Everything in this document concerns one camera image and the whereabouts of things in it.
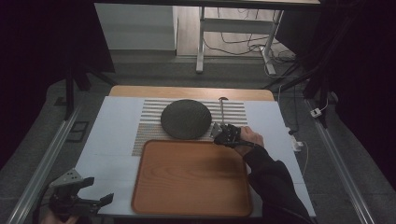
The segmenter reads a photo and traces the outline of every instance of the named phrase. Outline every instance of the wall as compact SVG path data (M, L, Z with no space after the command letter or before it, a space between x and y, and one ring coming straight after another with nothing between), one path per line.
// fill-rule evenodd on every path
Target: wall
M176 49L175 7L95 4L109 49Z

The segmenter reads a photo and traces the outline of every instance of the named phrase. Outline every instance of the human hand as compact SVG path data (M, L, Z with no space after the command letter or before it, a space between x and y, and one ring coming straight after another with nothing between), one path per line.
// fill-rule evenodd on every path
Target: human hand
M260 145L264 147L264 139L259 133L255 133L251 130L250 127L241 127L241 140L251 142L257 145ZM238 146L235 147L236 152L239 153L242 157L248 154L248 152L251 150L251 147L247 146Z
M66 222L62 222L51 210L41 220L41 224L76 224L78 217L71 216Z

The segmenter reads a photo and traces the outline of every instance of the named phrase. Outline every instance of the table leg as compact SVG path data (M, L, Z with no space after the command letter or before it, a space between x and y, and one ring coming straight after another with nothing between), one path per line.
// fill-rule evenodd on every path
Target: table leg
M199 44L197 54L196 73L200 74L204 71L204 25L205 25L205 8L200 7L200 26L199 26Z
M271 29L271 33L268 36L267 43L265 44L265 47L260 47L260 50L262 52L262 57L264 58L265 62L265 67L267 68L268 75L273 76L276 74L276 71L274 69L274 66L271 62L271 58L269 56L269 52L271 49L271 45L274 41L274 37L276 34L277 26L279 25L280 22L280 17L282 15L283 11L276 11L275 19L274 19L274 24Z

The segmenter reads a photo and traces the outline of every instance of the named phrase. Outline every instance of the wooden board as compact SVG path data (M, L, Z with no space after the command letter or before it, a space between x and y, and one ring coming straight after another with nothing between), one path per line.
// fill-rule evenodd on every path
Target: wooden board
M132 208L140 214L248 216L246 165L234 150L212 142L148 141Z
M115 86L109 96L159 97L213 99L227 97L229 100L241 101L274 101L274 95L267 90L238 90L215 88L185 87L150 87L150 86Z

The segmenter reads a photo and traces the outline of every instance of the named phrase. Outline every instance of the power strip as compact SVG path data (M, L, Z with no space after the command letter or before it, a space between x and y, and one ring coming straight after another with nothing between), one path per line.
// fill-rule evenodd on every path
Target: power strip
M301 149L303 148L304 144L303 142L297 142L296 138L294 137L293 134L290 134L290 139L291 139L291 146L293 147L294 152L301 152Z

